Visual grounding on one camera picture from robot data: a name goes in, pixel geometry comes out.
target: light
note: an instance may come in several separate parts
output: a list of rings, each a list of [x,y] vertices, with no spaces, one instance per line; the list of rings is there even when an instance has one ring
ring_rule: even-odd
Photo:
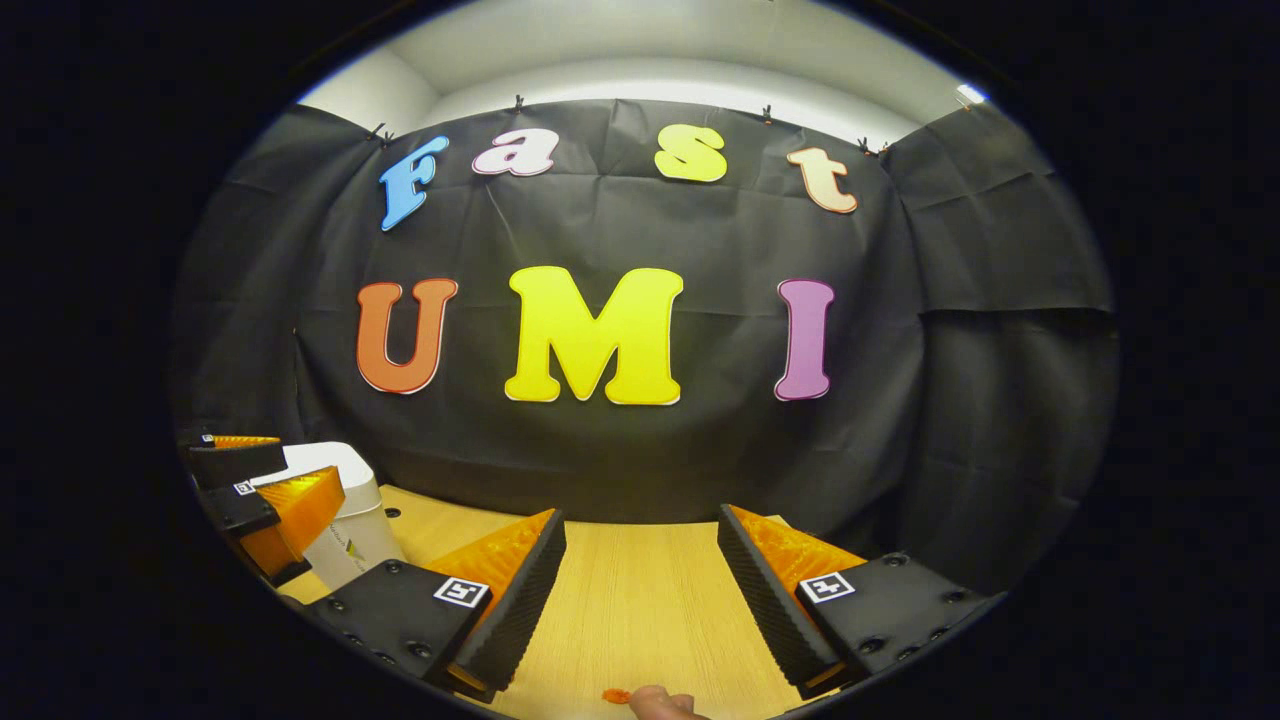
[[[980,92],[978,92],[977,90],[974,90],[973,87],[970,87],[968,85],[961,85],[956,90],[960,91],[960,95],[964,95],[965,99],[968,99],[974,105],[977,105],[978,102],[982,102],[983,100],[986,100],[986,97],[983,97]]]

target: screw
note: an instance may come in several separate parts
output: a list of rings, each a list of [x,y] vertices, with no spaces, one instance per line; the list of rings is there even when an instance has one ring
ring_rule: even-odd
[[[873,652],[879,652],[884,647],[884,641],[881,638],[867,638],[858,646],[858,652],[863,655],[870,655]]]

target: human hand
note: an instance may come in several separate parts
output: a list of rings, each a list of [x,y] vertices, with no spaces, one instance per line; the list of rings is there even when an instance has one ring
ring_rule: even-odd
[[[662,685],[635,691],[627,705],[636,714],[636,720],[710,720],[705,715],[694,715],[694,696],[671,696]]]

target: wooden table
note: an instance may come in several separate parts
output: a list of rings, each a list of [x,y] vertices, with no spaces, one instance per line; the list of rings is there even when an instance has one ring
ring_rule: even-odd
[[[381,493],[384,509],[401,511],[392,533],[415,565],[520,519],[390,486]],[[520,720],[634,719],[600,693],[646,684],[692,694],[712,720],[763,720],[803,705],[724,564],[716,523],[568,521],[564,536],[556,587],[492,710]],[[307,573],[280,592],[312,602],[329,588]]]

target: white wall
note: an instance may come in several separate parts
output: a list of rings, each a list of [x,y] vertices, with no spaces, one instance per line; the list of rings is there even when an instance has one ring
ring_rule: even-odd
[[[792,76],[712,60],[631,58],[590,60],[504,76],[440,97],[417,127],[511,108],[561,100],[630,99],[698,102],[759,114],[772,105],[780,120],[841,140],[865,137],[879,149],[919,123],[881,105]]]
[[[375,50],[330,76],[298,102],[346,118],[365,129],[404,135],[421,120],[439,94],[389,49]]]

